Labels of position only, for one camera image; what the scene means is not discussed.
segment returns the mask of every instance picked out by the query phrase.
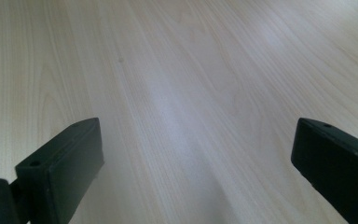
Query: light wood surface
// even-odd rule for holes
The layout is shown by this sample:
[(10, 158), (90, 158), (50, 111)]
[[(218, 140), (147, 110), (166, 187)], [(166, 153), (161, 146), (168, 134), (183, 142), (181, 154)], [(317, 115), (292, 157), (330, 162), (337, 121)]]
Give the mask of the light wood surface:
[(346, 223), (290, 162), (358, 137), (358, 1), (0, 0), (0, 177), (99, 117), (71, 223)]

